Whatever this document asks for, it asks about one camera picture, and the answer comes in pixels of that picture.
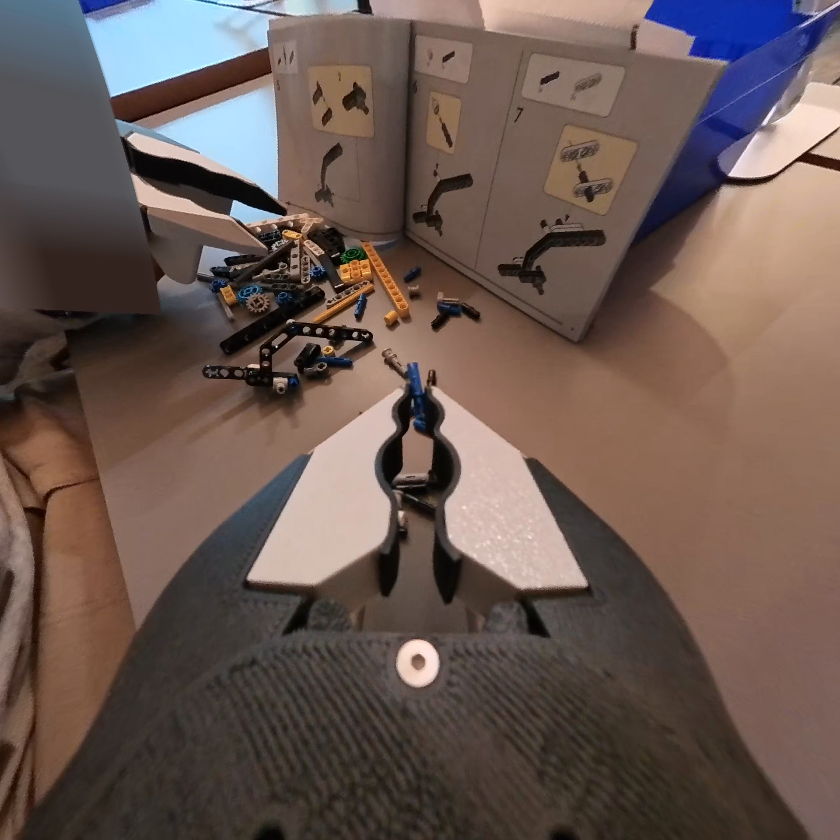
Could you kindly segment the blue lego axle pin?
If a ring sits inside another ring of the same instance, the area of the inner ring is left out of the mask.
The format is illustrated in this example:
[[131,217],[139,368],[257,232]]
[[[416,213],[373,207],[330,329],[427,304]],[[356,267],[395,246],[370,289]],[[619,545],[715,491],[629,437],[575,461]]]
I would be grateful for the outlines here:
[[406,364],[406,381],[411,398],[413,427],[418,433],[427,435],[429,431],[427,398],[419,363],[410,361]]

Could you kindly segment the open lego instruction booklet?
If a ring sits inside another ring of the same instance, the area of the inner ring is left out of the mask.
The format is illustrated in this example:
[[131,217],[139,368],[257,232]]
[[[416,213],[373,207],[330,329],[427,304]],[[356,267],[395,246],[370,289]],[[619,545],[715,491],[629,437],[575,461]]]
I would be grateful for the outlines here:
[[380,14],[270,23],[278,193],[589,328],[727,64]]

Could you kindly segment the pale fuzzy garment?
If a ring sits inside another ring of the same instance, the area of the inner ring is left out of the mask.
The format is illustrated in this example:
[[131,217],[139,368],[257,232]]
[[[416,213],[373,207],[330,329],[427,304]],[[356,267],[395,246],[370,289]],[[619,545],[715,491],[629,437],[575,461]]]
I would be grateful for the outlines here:
[[59,666],[60,655],[72,655],[70,638],[60,628],[59,584],[70,578],[70,538],[67,519],[46,513],[47,671],[46,692],[38,677],[40,628],[36,572],[41,561],[36,547],[43,528],[27,519],[24,501],[35,498],[35,510],[50,508],[56,491],[88,480],[89,472],[78,439],[36,401],[24,409],[24,431],[7,433],[22,439],[18,470],[11,457],[2,457],[2,838],[15,838],[32,806],[35,777],[51,785],[83,738],[84,705],[77,700],[74,657]]

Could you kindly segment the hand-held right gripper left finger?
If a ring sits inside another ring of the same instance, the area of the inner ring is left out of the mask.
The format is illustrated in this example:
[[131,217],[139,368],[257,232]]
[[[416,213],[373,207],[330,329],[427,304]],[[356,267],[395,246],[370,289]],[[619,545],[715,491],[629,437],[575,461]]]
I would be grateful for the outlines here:
[[245,577],[260,595],[341,605],[353,630],[389,594],[400,564],[388,450],[402,459],[405,388],[313,448]]

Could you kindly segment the blue plastic bin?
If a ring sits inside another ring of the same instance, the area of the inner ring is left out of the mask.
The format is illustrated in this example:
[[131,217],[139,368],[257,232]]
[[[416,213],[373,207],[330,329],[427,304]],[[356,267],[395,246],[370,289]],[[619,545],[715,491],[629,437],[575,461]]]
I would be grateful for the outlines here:
[[690,55],[727,63],[642,222],[641,242],[725,182],[733,155],[760,128],[838,19],[792,1],[656,1],[647,19],[694,36]]

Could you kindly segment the tan leather seat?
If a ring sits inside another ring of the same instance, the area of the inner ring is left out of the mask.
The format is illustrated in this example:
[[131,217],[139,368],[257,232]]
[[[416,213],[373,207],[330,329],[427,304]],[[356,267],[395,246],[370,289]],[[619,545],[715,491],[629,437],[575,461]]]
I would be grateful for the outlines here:
[[[38,643],[35,686],[40,692],[46,692],[47,671],[51,664],[46,639],[49,625],[46,615],[46,513],[57,513],[59,524],[63,524],[64,519],[68,520],[70,578],[66,583],[59,583],[57,622],[70,638],[73,654],[60,654],[59,666],[69,663],[71,656],[77,663],[73,671],[77,702],[85,707],[84,711],[78,711],[78,715],[84,716],[80,746],[128,651],[134,634],[134,621],[88,427],[81,410],[76,381],[71,374],[53,377],[39,384],[21,385],[12,392],[2,394],[2,457],[11,457],[17,469],[23,470],[23,452],[15,446],[15,443],[22,443],[22,439],[11,439],[7,433],[24,431],[24,410],[33,407],[36,401],[47,404],[49,410],[59,415],[61,423],[78,439],[78,447],[86,459],[89,472],[87,480],[79,478],[73,486],[52,494],[48,510],[41,507],[36,511],[37,500],[33,497],[24,501],[27,519],[30,522],[38,519],[38,525],[43,528],[35,544],[41,558],[40,569],[36,572],[40,628],[35,636]],[[49,786],[42,785],[40,774],[36,775],[33,796],[36,802],[45,797],[60,774]]]

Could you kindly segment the long black lego beam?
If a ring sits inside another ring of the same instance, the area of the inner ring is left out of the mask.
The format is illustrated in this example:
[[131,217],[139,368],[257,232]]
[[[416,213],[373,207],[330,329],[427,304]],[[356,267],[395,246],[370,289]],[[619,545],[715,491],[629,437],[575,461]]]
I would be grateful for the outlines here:
[[286,321],[295,319],[303,312],[324,302],[325,299],[325,291],[322,288],[310,287],[301,294],[293,295],[288,300],[277,304],[267,314],[234,332],[220,342],[218,347],[225,355],[235,354],[250,344],[264,339],[273,330],[278,330]]

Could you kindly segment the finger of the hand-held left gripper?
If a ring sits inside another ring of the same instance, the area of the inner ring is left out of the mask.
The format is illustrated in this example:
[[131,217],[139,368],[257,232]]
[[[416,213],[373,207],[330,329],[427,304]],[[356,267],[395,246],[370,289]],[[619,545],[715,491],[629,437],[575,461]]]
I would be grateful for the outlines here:
[[287,210],[259,184],[203,154],[137,124],[117,121],[130,171],[161,191],[230,214],[235,203],[283,216]]
[[189,199],[149,193],[140,197],[140,208],[154,262],[175,282],[194,282],[205,247],[237,255],[268,254],[268,248],[239,221]]

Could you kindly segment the white flat board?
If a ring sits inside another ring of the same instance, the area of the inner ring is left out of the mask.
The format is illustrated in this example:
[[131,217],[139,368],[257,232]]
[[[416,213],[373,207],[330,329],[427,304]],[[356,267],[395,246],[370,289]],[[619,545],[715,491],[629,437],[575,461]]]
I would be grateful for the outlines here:
[[839,86],[812,82],[783,117],[721,152],[717,168],[732,182],[763,182],[808,153],[837,162],[838,138]]

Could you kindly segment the pile of mixed lego pieces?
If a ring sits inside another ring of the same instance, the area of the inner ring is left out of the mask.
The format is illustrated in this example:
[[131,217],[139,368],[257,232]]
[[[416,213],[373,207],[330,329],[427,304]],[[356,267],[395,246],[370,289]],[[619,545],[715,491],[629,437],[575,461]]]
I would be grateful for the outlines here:
[[[352,286],[341,282],[340,254],[354,245],[348,245],[345,236],[320,217],[293,214],[251,224],[247,229],[268,248],[267,255],[228,256],[221,266],[214,266],[208,274],[197,276],[206,283],[229,321],[236,322],[237,310],[248,314],[236,331],[310,287],[325,291],[324,302],[317,305],[324,307],[319,315],[323,321],[353,306],[362,296],[372,294],[373,271],[372,282]],[[250,284],[260,284],[262,292],[248,299],[245,306],[240,306],[236,291]]]

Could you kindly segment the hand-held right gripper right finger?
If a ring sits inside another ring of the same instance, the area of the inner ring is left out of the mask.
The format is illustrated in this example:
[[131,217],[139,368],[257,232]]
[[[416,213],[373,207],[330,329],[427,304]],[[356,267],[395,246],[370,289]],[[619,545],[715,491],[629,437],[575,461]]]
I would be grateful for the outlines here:
[[439,387],[434,473],[444,483],[433,571],[444,603],[488,616],[500,602],[585,592],[589,582],[523,453]]

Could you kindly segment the long yellow lego beam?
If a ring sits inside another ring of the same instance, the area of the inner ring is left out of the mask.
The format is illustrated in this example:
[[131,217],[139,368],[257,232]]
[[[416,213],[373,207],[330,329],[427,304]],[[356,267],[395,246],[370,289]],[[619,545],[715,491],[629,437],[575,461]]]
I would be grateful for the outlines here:
[[373,272],[379,278],[379,281],[391,299],[397,317],[402,321],[408,320],[411,316],[408,301],[392,274],[386,268],[382,257],[378,254],[372,242],[361,240],[360,245],[371,263]]

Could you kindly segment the black and blue pin cluster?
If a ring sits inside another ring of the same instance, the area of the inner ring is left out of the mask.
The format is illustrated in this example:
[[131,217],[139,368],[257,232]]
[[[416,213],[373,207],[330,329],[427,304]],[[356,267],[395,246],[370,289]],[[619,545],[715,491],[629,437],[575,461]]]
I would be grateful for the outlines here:
[[466,317],[473,322],[481,320],[480,311],[473,305],[456,297],[448,297],[442,291],[437,294],[436,312],[430,325],[434,332],[441,330],[451,319]]

